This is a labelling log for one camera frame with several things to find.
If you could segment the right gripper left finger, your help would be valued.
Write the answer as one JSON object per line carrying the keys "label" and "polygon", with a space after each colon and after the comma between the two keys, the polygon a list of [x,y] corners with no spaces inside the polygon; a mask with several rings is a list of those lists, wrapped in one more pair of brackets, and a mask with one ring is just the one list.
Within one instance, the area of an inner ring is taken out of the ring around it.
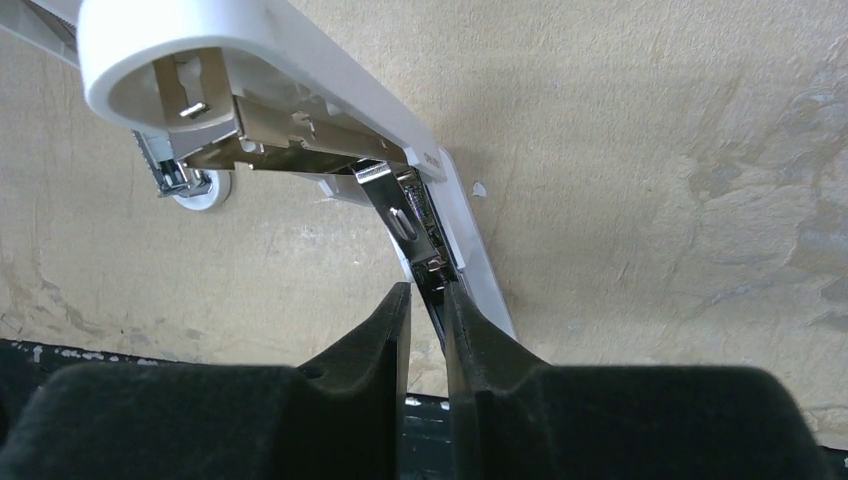
{"label": "right gripper left finger", "polygon": [[410,286],[285,365],[98,362],[53,374],[1,451],[5,479],[395,479]]}

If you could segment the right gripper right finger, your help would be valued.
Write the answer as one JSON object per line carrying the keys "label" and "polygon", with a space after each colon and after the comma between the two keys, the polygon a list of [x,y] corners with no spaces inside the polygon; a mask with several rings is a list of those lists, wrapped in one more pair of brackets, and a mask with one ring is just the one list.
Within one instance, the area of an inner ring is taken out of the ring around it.
{"label": "right gripper right finger", "polygon": [[445,291],[460,479],[833,479],[794,399],[738,366],[552,365]]}

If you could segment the long white stapler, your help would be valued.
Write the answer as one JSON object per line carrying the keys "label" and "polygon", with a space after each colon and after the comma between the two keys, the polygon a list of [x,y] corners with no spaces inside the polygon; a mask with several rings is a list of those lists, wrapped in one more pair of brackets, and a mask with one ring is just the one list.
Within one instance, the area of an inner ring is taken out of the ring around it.
{"label": "long white stapler", "polygon": [[437,332],[444,289],[515,332],[451,155],[286,1],[5,1],[1,27],[77,68],[90,109],[130,129],[159,193],[221,203],[238,165],[374,209]]}

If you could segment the black base bar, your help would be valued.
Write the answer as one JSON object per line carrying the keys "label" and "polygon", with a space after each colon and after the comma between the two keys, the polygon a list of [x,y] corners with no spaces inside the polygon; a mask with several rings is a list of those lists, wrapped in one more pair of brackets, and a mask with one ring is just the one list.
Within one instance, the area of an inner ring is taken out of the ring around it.
{"label": "black base bar", "polygon": [[[162,359],[24,340],[1,341],[1,441],[21,410],[56,371],[80,363],[161,366]],[[401,479],[454,479],[451,421],[445,397],[409,393],[399,447]]]}

